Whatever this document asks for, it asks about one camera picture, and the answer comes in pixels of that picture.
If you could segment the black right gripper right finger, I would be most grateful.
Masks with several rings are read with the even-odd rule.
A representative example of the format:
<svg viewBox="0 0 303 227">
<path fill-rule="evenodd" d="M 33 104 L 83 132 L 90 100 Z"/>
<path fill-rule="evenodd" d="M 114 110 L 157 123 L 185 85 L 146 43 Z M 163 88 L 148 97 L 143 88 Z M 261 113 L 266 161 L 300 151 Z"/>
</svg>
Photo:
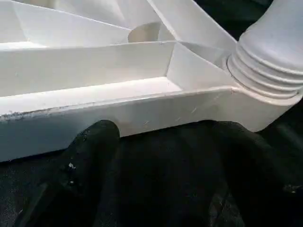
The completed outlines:
<svg viewBox="0 0 303 227">
<path fill-rule="evenodd" d="M 231 194 L 248 227 L 301 227 L 303 177 L 262 136 L 241 124 L 208 121 Z"/>
</svg>

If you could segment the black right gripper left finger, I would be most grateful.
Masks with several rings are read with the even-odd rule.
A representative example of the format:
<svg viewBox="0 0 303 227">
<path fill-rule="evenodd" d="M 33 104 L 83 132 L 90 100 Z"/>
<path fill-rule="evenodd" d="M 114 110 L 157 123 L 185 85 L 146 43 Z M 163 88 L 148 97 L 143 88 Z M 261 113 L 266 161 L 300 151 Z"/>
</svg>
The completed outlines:
<svg viewBox="0 0 303 227">
<path fill-rule="evenodd" d="M 119 128 L 110 120 L 80 132 L 34 186 L 14 226 L 92 226 L 119 140 Z"/>
</svg>

